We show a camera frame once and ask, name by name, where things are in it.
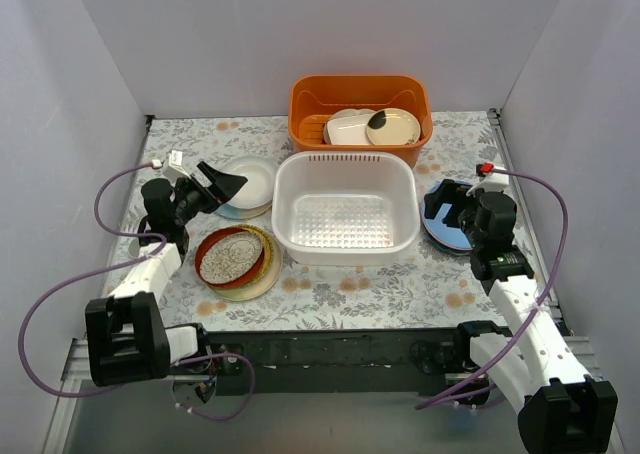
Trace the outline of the white plastic bin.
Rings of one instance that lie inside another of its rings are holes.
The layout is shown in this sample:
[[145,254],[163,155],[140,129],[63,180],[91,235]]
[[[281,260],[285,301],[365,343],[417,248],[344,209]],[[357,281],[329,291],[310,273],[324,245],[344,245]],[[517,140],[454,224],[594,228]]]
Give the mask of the white plastic bin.
[[413,171],[383,152],[292,155],[276,172],[271,223],[300,264],[392,264],[420,233]]

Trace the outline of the blue bear plate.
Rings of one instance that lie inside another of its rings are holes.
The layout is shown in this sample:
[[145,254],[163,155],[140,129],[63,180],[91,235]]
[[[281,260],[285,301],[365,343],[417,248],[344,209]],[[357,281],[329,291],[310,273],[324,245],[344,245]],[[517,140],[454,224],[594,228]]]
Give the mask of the blue bear plate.
[[427,197],[441,186],[441,182],[433,185],[432,188],[425,194],[423,198],[423,207],[421,219],[423,226],[429,239],[439,248],[444,251],[453,253],[454,255],[466,255],[472,250],[472,247],[466,238],[465,234],[459,229],[449,227],[444,219],[449,213],[452,205],[442,204],[437,214],[433,218],[427,218],[428,202]]

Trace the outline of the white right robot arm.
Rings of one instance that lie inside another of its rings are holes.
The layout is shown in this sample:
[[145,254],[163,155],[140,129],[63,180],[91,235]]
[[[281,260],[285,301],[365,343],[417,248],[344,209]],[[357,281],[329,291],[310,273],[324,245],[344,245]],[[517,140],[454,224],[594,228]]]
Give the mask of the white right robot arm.
[[512,335],[492,324],[458,327],[454,363],[487,374],[517,415],[529,453],[604,453],[618,397],[573,354],[548,307],[539,301],[534,272],[514,241],[517,205],[499,180],[471,186],[442,181],[424,197],[424,217],[462,232],[470,264]]

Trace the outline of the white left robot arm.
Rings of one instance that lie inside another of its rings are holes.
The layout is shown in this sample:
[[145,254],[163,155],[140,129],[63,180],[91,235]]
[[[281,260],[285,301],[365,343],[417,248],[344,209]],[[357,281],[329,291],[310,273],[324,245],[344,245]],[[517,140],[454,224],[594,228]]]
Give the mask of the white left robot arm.
[[134,237],[139,256],[125,279],[106,297],[90,301],[85,325],[91,378],[99,387],[162,379],[180,364],[205,372],[213,351],[199,324],[164,325],[159,300],[182,266],[189,247],[188,223],[226,204],[247,183],[241,175],[198,169],[209,180],[167,167],[140,189],[146,214]]

